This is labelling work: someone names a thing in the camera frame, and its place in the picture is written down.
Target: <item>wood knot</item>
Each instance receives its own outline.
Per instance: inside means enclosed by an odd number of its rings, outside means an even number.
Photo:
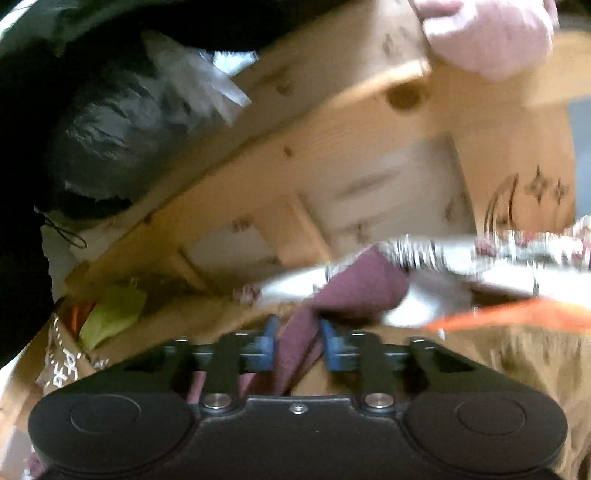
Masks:
[[[443,216],[445,217],[445,220],[447,222],[450,222],[452,219],[454,207],[455,207],[455,203],[454,203],[453,199],[451,199],[449,202],[447,202],[447,205],[445,207],[445,211],[443,212]]]
[[[358,245],[367,245],[371,242],[371,234],[369,233],[367,222],[361,221],[355,225],[355,242]]]
[[[428,89],[423,80],[401,83],[391,87],[386,92],[386,99],[395,110],[413,110],[419,107],[427,98]]]
[[[293,95],[293,90],[291,89],[291,85],[288,82],[285,82],[277,85],[277,93],[284,97],[289,97]]]
[[[392,57],[392,49],[396,48],[394,45],[394,41],[392,40],[392,36],[388,33],[386,34],[386,38],[384,39],[384,43],[382,44],[382,48],[384,49],[384,53],[388,58]]]
[[[232,222],[232,233],[243,232],[244,230],[248,230],[252,225],[252,218],[251,217],[243,217],[239,218],[238,220],[234,220]]]

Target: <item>wooden plank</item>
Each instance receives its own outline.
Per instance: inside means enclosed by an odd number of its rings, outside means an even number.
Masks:
[[[285,271],[273,249],[247,216],[214,229],[186,246],[190,261],[199,265],[212,290],[230,292]]]
[[[213,166],[342,92],[350,100],[384,89],[389,72],[426,60],[423,31],[407,0],[349,2],[261,52],[233,81],[252,100],[231,128],[220,127],[173,158],[169,173],[137,204],[83,233],[73,252],[94,260],[142,218]]]
[[[38,391],[35,381],[45,366],[48,331],[46,324],[27,345],[0,397],[0,445],[4,445],[17,420],[21,428],[26,425],[34,407],[32,400]]]
[[[333,260],[328,244],[295,193],[252,212],[252,223],[286,268]]]
[[[393,109],[391,95],[354,103],[337,96],[290,127],[245,147],[231,163],[154,212],[149,222],[139,224],[95,261],[85,281],[121,278],[158,262],[179,245],[192,245],[205,232],[222,228],[285,192],[302,191],[334,175],[339,162],[363,163],[452,128],[526,115],[544,105],[591,95],[589,59],[591,36],[568,32],[556,38],[554,56],[545,66],[504,82],[491,83],[450,66],[436,66],[430,100],[412,110]],[[425,66],[415,62],[397,72],[390,74],[391,87],[421,80]],[[468,106],[464,97],[473,99],[473,104]]]
[[[576,159],[567,106],[474,125],[453,138],[479,232],[560,232],[573,223]]]
[[[199,274],[199,269],[189,260],[187,254],[182,249],[179,249],[164,260],[160,268],[160,273],[170,275],[173,278],[182,278],[197,292],[210,291],[209,286]]]

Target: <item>pink cloth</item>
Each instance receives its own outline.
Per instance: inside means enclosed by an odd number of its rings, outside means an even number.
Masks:
[[[552,51],[554,0],[415,0],[433,51],[451,64],[500,80]]]

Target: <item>metal screw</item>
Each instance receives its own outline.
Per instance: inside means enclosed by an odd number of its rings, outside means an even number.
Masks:
[[[303,403],[292,403],[290,405],[290,412],[295,413],[296,415],[301,415],[302,413],[306,413],[308,411],[308,407]]]
[[[203,405],[212,410],[228,408],[232,404],[232,397],[227,393],[210,393],[203,398]]]
[[[393,405],[394,399],[387,393],[370,393],[365,397],[365,403],[372,408],[388,408]]]

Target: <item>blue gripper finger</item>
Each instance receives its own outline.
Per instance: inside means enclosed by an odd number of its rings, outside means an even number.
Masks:
[[[328,320],[320,321],[320,332],[324,343],[324,363],[331,372],[342,372],[345,366],[341,354],[345,352],[345,342],[336,334],[334,327]]]
[[[275,344],[277,341],[277,333],[279,332],[279,317],[277,315],[270,315],[265,327],[265,331],[257,337],[255,344],[259,352],[258,357],[258,371],[270,372],[274,367]]]

